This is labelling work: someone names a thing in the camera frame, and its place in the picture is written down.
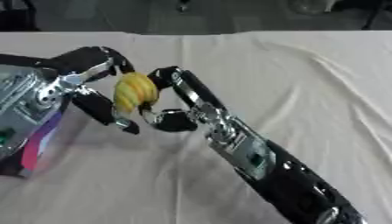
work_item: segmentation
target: table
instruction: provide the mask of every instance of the table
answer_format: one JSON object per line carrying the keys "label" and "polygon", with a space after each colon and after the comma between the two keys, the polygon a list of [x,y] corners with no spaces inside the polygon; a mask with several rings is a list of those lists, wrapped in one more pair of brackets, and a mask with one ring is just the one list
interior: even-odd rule
{"label": "table", "polygon": [[[392,223],[392,32],[219,36],[2,33],[1,53],[113,47],[148,73],[192,70],[233,113],[350,199]],[[93,83],[113,94],[116,77]],[[183,107],[171,91],[161,108]],[[102,127],[70,107],[32,179],[1,177],[0,223],[287,223],[208,149],[203,132]]]}

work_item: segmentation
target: robotic hand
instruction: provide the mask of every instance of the robotic hand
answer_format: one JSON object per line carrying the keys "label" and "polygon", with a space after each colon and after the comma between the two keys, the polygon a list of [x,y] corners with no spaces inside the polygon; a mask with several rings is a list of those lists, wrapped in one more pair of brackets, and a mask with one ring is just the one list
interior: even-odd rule
{"label": "robotic hand", "polygon": [[[129,114],[138,108],[153,128],[192,131],[206,125],[209,146],[223,156],[255,191],[295,224],[366,224],[336,189],[290,153],[255,133],[189,71],[157,69],[135,73],[120,53],[83,47],[53,59],[0,55],[0,173],[24,175],[39,156],[36,138],[53,129],[69,102],[98,122],[137,134]],[[117,70],[114,103],[85,86]],[[173,88],[189,110],[152,105],[159,92]]]}
{"label": "robotic hand", "polygon": [[155,113],[151,103],[143,103],[138,109],[144,120],[157,130],[169,132],[192,131],[198,124],[207,125],[209,146],[289,221],[366,224],[348,200],[320,176],[231,115],[193,73],[174,66],[158,69],[148,77],[158,91],[173,88],[190,109]]}
{"label": "robotic hand", "polygon": [[113,116],[113,103],[85,86],[108,75],[132,73],[132,65],[107,47],[82,47],[52,59],[0,54],[0,174],[29,176],[40,143],[69,102],[104,125],[127,132],[137,125]]}

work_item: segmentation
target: floor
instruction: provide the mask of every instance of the floor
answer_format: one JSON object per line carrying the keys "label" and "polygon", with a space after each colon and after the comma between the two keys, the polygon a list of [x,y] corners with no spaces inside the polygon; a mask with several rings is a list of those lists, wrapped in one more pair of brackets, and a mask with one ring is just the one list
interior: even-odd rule
{"label": "floor", "polygon": [[[217,34],[247,31],[359,30],[366,13],[350,10],[318,16],[290,10],[292,0],[193,0],[186,13],[177,0],[33,0],[38,27],[46,32]],[[376,30],[392,28],[382,13]]]}

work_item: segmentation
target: white tablecloth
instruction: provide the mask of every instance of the white tablecloth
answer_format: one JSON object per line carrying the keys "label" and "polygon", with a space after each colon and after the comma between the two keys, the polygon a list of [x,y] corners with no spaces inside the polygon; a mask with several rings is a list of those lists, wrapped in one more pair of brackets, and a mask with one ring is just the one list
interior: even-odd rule
{"label": "white tablecloth", "polygon": [[[51,57],[78,46],[113,47],[144,73],[192,70],[369,223],[392,223],[392,32],[0,34],[1,53]],[[90,86],[111,95],[115,82]],[[183,106],[171,91],[159,104]],[[1,177],[0,223],[287,223],[207,147],[202,131],[163,133],[134,118],[139,136],[70,107],[35,175]]]}

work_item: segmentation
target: wrinkled cloth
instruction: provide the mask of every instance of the wrinkled cloth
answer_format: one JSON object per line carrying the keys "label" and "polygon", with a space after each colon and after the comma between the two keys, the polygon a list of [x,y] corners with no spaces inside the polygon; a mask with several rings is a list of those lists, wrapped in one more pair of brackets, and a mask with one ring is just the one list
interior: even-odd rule
{"label": "wrinkled cloth", "polygon": [[[113,47],[142,73],[193,71],[369,223],[392,223],[391,31],[0,34],[1,53],[52,57],[79,46]],[[89,86],[110,97],[115,83]],[[165,90],[157,107],[186,106]],[[207,147],[203,129],[171,134],[133,119],[138,136],[70,106],[33,177],[1,177],[0,223],[288,223]]]}

